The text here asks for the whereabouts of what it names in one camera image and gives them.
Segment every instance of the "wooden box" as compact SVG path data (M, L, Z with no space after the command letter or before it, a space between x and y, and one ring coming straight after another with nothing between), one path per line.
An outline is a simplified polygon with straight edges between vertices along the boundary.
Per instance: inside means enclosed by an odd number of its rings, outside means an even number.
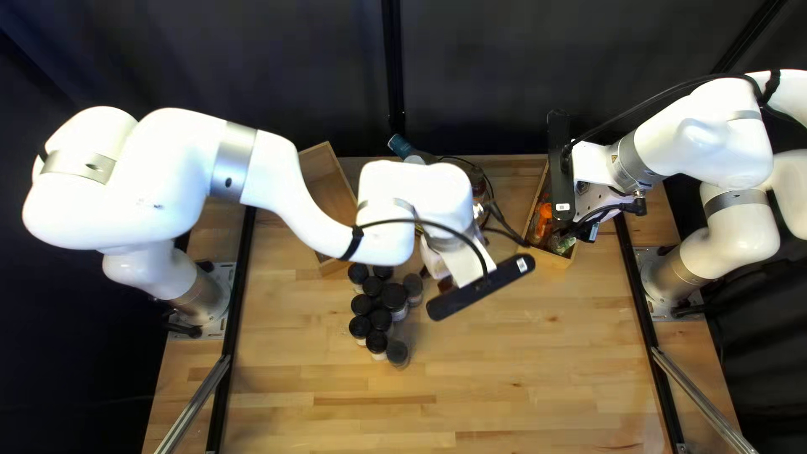
M336 222L344 225L356 223L356 196L342 172L331 144L323 142L299 152L300 171L311 198L320 209ZM286 227L280 216L258 210L256 222L264 226ZM333 257L322 255L305 246L314 255L322 276L344 269L349 265Z
M529 222L533 218L533 213L535 212L535 206L538 204L538 201L541 199L541 193L544 191L544 186L546 183L546 175L549 173L549 161L546 161L546 165L544 166L544 171L541 174L541 181L538 183L538 190L535 192L535 196L533 197L533 204L529 208L529 214L527 215L527 221L524 224L524 228L521 230L521 237L527 237L527 229L529 229ZM577 255L577 249L579 242L576 242L571 247L571 252L569 254L569 258L563 257L561 255L553 254L548 250L538 249L536 247L522 247L519 246L517 251L519 253L530 254L535 259L536 266L541 266L541 264L555 267L555 268L568 268L572 262L575 261L575 256Z

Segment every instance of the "metal frame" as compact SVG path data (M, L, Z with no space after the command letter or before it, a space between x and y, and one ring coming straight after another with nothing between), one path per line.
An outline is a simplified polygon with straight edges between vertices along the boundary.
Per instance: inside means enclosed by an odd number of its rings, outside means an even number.
M656 396L659 397L659 406L664 418L664 426L667 429L667 441L670 442L670 446L683 444L684 433L681 431L678 413L675 411L675 401L672 398L670 382L667 380L667 375L664 371L651 359L652 349L659 346L659 338L656 337L653 318L647 308L645 288L642 286L642 275L639 273L639 268L636 264L633 243L630 241L630 231L627 223L625 223L625 214L619 213L616 215L613 218L613 223L617 228L619 249L622 253L622 261L625 264L625 273L628 275L628 281L630 282L630 293L633 295L633 305L636 308L636 316L642 329L642 339L645 341L650 374L653 376Z
M652 347L650 350L653 355L653 361L684 390L687 396L692 399L692 403L694 403L695 406L698 407L698 410L706 417L706 421L709 422L709 425L714 428L729 446L741 454L758 454L754 447L748 443L748 440L734 429L725 415L714 406L692 380L689 380L687 374L685 374L672 359L668 358L667 355L657 347Z
M185 433L190 429L190 425L193 423L194 419L196 419L196 415L199 414L207 398L210 397L213 389L216 389L224 375L230 372L231 358L230 355L224 355L219 358L213 366L213 369L210 370L210 373L207 374L204 381L199 386L199 389L194 393L194 396L190 398L188 405L182 409L179 417L174 421L173 426L171 426L168 433L165 434L165 438L162 439L160 446L157 447L154 454L171 454L177 449L180 442L182 442L182 438L185 437Z
M227 331L224 332L224 345L221 347L222 356L236 357L236 344L241 326L241 308L244 302L244 292L247 283L247 270L249 269L249 252L252 249L252 236L255 229L255 207L247 207L244 211L244 224L241 226L241 238L238 243L238 258L236 262L235 281L230 294L230 318ZM207 432L207 454L216 454L221 451L224 441L224 425L227 419L227 402L230 397L232 382L232 364L221 382L215 389L213 411L210 417L210 429Z

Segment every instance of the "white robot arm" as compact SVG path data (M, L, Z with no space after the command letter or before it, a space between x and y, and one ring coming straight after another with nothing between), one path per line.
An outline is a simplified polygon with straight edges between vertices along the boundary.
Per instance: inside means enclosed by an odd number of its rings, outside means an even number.
M771 71L748 76L769 90ZM767 105L807 124L807 72L781 70ZM709 226L662 262L642 269L645 290L656 304L674 304L709 281L776 253L780 239L766 191L780 200L788 228L807 239L807 150L772 154L748 80L707 82L616 144L577 144L572 160L575 221L600 207L643 197L673 174L703 182L700 197ZM618 211L610 210L602 220Z
M93 107L59 128L45 150L23 206L31 233L55 246L101 251L108 277L168 301L195 325L220 317L226 295L211 296L209 276L171 239L196 223L208 195L276 212L303 242L332 257L394 266L414 246L411 224L390 223L364 229L348 253L353 230L312 200L291 142L197 112L166 108L137 122L113 107ZM362 169L358 200L357 225L431 221L463 233L487 272L496 269L475 235L470 183L458 167L372 162ZM483 275L467 244L438 227L424 230L458 285Z

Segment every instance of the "white label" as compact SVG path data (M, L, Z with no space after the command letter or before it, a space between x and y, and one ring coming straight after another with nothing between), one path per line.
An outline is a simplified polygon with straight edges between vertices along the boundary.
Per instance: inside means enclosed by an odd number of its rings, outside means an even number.
M592 225L592 232L588 234L588 241L593 242L597 238L597 231L600 230L600 223L595 222Z

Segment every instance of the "wooden tabletop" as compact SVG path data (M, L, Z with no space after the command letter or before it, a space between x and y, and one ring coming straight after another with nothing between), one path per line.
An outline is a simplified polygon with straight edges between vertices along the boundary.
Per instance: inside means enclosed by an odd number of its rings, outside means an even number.
M508 222L523 225L545 158L469 159L485 168ZM353 185L368 160L340 159ZM227 217L242 212L210 205ZM627 218L634 243L678 242L662 188L651 192L648 208L644 218ZM226 245L237 245L239 221L204 221L191 236L194 259L236 250ZM489 239L496 261L516 249L506 238ZM375 363L355 344L344 274L321 278L311 251L270 213L258 213L250 262L226 452L670 452L611 223L566 270L539 263L442 322L412 311L396 327L414 342L403 371ZM415 254L402 270L419 268ZM429 283L427 299L436 292ZM662 348L734 418L706 325L656 327ZM168 343L143 452L153 452L220 351L215 340ZM694 434L718 446L684 403L688 441ZM204 452L210 405L180 452Z

